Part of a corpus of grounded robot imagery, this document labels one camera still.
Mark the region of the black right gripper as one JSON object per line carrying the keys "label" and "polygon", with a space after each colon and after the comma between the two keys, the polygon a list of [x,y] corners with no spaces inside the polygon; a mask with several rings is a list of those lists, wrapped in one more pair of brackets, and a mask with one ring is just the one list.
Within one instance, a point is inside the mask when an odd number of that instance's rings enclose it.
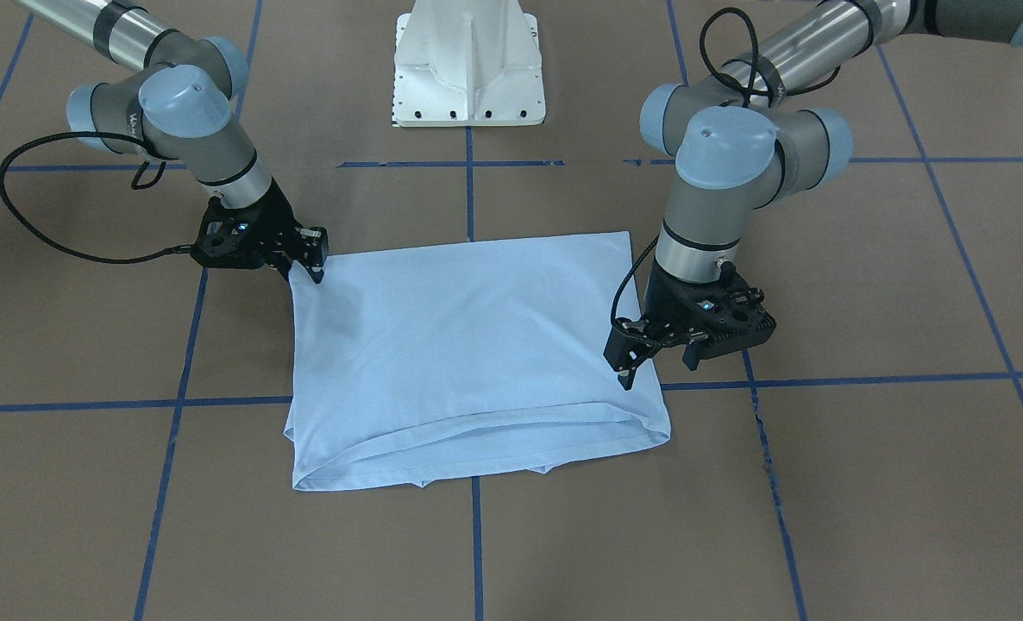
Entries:
{"label": "black right gripper", "polygon": [[323,260],[329,255],[326,228],[306,228],[276,181],[266,194],[240,209],[209,199],[191,257],[211,270],[259,270],[267,265],[286,283],[295,264],[305,268],[315,284],[323,282]]}

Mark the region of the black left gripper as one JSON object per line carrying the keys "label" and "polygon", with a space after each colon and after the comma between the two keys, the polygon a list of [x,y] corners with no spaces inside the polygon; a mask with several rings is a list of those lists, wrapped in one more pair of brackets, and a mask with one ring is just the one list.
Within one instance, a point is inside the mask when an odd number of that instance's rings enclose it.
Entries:
{"label": "black left gripper", "polygon": [[776,320],[763,307],[763,291],[749,286],[735,264],[722,267],[724,275],[696,284],[654,265],[641,318],[611,317],[603,357],[626,392],[638,368],[663,349],[684,347],[682,362],[696,371],[706,359],[759,346],[775,332]]}

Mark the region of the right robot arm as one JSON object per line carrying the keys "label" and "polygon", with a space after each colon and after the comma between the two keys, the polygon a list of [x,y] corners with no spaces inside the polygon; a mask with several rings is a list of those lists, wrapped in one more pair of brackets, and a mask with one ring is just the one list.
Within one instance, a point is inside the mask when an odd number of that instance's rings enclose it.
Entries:
{"label": "right robot arm", "polygon": [[66,133],[28,142],[3,159],[0,196],[12,161],[30,149],[75,138],[145,165],[183,162],[208,196],[197,239],[160,251],[190,255],[201,267],[258,270],[283,278],[305,268],[323,279],[326,229],[296,220],[286,195],[260,157],[231,101],[246,90],[250,66],[224,38],[192,39],[140,5],[117,1],[26,1],[34,16],[89,44],[130,78],[85,84],[66,99]]}

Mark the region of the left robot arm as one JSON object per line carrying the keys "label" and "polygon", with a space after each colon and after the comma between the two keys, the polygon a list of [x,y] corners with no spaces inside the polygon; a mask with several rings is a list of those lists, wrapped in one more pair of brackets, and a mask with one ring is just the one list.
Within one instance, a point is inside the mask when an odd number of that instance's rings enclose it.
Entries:
{"label": "left robot arm", "polygon": [[826,87],[840,66],[906,33],[1023,47],[1023,1],[820,1],[761,43],[740,17],[748,50],[722,66],[700,56],[707,78],[664,84],[639,113],[646,144],[674,159],[675,181],[652,258],[639,318],[613,315],[605,359],[625,390],[660,351],[681,347],[694,370],[765,343],[776,322],[763,291],[737,271],[750,216],[838,176],[854,149],[837,110],[779,110]]}

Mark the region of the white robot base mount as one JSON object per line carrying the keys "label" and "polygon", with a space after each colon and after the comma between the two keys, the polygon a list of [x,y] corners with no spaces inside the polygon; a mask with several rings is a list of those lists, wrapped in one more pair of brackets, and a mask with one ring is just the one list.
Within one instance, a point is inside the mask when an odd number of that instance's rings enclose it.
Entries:
{"label": "white robot base mount", "polygon": [[518,1],[417,1],[397,17],[394,34],[394,126],[544,122],[538,21]]}

